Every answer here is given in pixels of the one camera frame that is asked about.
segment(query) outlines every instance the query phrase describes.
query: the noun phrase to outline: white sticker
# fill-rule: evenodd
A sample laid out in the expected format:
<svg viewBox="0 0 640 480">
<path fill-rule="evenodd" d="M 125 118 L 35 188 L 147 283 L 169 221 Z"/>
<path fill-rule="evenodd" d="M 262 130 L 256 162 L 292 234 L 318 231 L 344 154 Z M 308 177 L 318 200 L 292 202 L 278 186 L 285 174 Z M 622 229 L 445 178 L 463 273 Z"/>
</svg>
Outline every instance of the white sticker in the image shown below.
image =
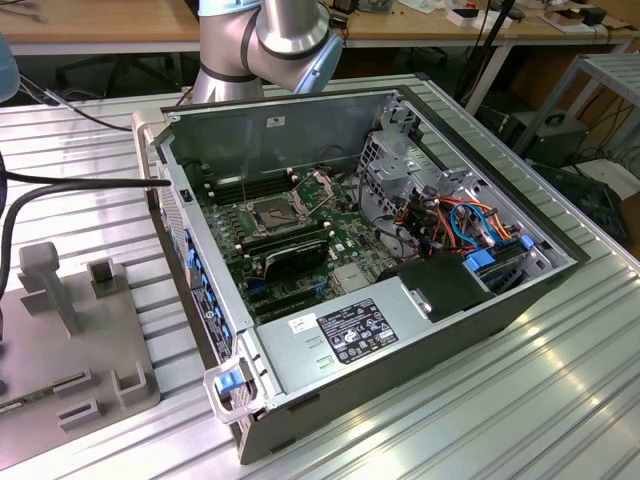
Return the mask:
<svg viewBox="0 0 640 480">
<path fill-rule="evenodd" d="M 289 320 L 289 326 L 291 327 L 291 331 L 293 333 L 300 333 L 304 332 L 305 330 L 309 330 L 310 328 L 317 327 L 318 322 L 316 322 L 316 314 L 307 313 L 302 317 Z"/>
<path fill-rule="evenodd" d="M 285 117 L 267 118 L 267 128 L 284 127 Z"/>
</svg>

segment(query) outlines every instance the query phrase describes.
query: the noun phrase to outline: metal workbench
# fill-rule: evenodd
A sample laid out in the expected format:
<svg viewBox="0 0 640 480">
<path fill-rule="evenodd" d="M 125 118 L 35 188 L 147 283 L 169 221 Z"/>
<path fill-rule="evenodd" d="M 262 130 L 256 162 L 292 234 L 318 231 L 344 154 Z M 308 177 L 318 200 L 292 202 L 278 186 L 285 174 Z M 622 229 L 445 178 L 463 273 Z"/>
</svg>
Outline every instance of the metal workbench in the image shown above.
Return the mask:
<svg viewBox="0 0 640 480">
<path fill-rule="evenodd" d="M 32 202 L 19 216 L 16 246 L 52 239 L 65 272 L 104 255 L 126 264 L 163 400 L 0 477 L 638 478 L 638 263 L 433 84 L 407 75 L 336 81 L 328 89 L 395 84 L 410 86 L 438 111 L 582 245 L 590 264 L 503 333 L 284 451 L 240 466 L 231 432 L 216 422 L 200 385 L 203 366 L 142 193 L 85 192 Z M 138 97 L 83 108 L 125 124 L 136 109 L 176 99 Z M 438 153 L 435 138 L 424 140 Z M 0 148 L 7 168 L 21 173 L 137 174 L 129 134 L 64 109 L 0 111 Z M 11 185 L 9 202 L 29 188 Z"/>
</svg>

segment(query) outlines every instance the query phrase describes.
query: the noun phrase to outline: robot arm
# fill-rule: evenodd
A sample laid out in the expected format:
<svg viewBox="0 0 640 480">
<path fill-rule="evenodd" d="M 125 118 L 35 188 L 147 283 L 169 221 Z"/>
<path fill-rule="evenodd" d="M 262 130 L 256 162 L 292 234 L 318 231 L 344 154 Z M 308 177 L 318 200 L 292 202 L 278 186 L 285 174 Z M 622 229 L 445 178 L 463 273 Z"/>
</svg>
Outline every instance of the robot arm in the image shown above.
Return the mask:
<svg viewBox="0 0 640 480">
<path fill-rule="evenodd" d="M 342 53 L 317 0 L 201 0 L 198 15 L 193 103 L 262 97 L 260 78 L 293 93 L 320 91 Z"/>
</svg>

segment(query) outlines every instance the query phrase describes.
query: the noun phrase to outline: green circuit board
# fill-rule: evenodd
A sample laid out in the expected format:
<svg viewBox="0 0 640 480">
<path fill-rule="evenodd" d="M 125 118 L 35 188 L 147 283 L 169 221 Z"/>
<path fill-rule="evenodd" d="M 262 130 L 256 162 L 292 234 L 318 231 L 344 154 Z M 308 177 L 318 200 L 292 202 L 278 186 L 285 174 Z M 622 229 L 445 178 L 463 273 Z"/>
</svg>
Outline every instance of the green circuit board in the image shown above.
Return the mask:
<svg viewBox="0 0 640 480">
<path fill-rule="evenodd" d="M 312 172 L 305 169 L 295 173 L 306 178 Z M 218 248 L 256 323 L 265 323 L 348 293 L 336 280 L 336 269 L 341 274 L 353 272 L 357 266 L 361 275 L 356 275 L 356 281 L 365 286 L 374 283 L 382 271 L 398 263 L 394 257 L 401 256 L 401 252 L 392 255 L 376 238 L 374 229 L 359 210 L 350 208 L 349 195 L 353 192 L 347 185 L 349 182 L 351 177 L 342 184 L 332 182 L 329 200 L 324 184 L 315 179 L 302 182 L 296 191 L 298 201 L 308 212 L 326 200 L 308 216 L 300 215 L 290 191 L 228 205 L 216 205 L 207 196 L 198 198 Z M 275 282 L 262 281 L 256 274 L 256 259 L 239 252 L 242 241 L 268 238 L 318 222 L 329 222 L 330 227 L 326 230 L 333 233 L 328 240 L 326 260 L 308 271 Z M 273 308 L 279 302 L 282 306 Z"/>
</svg>

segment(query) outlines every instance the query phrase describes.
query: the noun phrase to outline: power supply label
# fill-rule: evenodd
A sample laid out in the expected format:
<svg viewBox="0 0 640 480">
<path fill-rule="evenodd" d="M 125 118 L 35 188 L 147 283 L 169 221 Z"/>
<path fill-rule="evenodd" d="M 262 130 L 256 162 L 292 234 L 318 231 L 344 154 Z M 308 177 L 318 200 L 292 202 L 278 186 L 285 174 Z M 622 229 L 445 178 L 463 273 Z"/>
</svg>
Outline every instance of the power supply label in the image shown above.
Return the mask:
<svg viewBox="0 0 640 480">
<path fill-rule="evenodd" d="M 398 337 L 371 298 L 317 319 L 340 363 L 391 345 Z"/>
</svg>

